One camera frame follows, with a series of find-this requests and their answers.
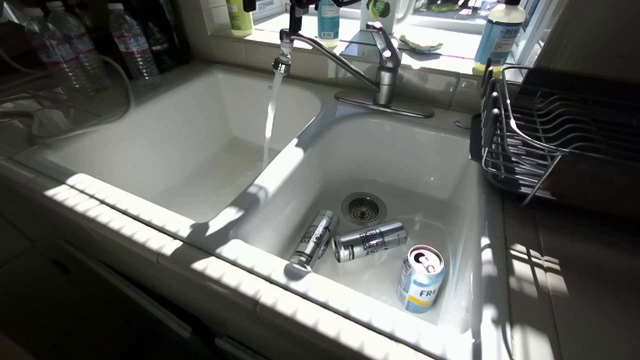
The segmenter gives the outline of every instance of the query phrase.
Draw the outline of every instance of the faucet handle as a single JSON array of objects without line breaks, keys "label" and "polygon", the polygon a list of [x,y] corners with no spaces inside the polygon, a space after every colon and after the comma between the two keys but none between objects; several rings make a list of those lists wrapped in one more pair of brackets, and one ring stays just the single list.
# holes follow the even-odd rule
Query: faucet handle
[{"label": "faucet handle", "polygon": [[367,30],[371,32],[373,40],[380,51],[380,65],[392,69],[400,67],[400,52],[391,41],[387,31],[382,27],[380,21],[369,21]]}]

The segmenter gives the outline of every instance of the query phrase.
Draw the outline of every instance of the plastic water bottle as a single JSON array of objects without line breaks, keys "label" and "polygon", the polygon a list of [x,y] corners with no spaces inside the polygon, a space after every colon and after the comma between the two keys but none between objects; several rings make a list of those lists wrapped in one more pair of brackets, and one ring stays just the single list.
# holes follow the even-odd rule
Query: plastic water bottle
[{"label": "plastic water bottle", "polygon": [[71,50],[80,59],[92,86],[96,89],[107,88],[109,83],[104,64],[82,22],[66,12],[61,1],[47,3],[47,7],[51,10],[49,23],[62,33]]},{"label": "plastic water bottle", "polygon": [[39,8],[25,8],[24,14],[29,17],[25,25],[29,42],[63,91],[78,97],[92,95],[91,83],[60,31],[44,19]]},{"label": "plastic water bottle", "polygon": [[158,68],[151,55],[140,25],[124,11],[122,4],[109,4],[109,28],[134,79],[148,85],[160,81]]}]

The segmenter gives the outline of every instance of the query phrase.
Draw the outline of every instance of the countertop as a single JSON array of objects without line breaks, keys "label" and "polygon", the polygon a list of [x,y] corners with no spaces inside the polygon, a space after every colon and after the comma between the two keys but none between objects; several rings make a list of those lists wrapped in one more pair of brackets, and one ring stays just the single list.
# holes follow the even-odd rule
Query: countertop
[{"label": "countertop", "polygon": [[513,359],[637,359],[640,230],[503,193]]}]

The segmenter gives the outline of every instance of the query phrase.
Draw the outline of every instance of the drain strainer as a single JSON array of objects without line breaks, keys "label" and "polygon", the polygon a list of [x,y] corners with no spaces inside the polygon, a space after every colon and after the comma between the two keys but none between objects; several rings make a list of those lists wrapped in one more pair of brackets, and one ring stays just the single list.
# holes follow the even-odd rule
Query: drain strainer
[{"label": "drain strainer", "polygon": [[365,192],[352,193],[342,201],[342,212],[358,225],[376,225],[387,215],[385,203],[379,197]]}]

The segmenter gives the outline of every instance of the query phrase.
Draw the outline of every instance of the running water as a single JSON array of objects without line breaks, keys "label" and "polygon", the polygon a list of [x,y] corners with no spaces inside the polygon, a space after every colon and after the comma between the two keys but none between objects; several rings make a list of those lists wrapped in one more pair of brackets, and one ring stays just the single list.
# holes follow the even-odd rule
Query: running water
[{"label": "running water", "polygon": [[273,86],[271,87],[271,101],[267,107],[267,125],[264,129],[264,150],[262,151],[262,169],[269,165],[269,144],[271,143],[271,130],[273,129],[273,117],[276,115],[276,107],[278,106],[278,92],[282,84],[282,74],[275,73],[273,78]]}]

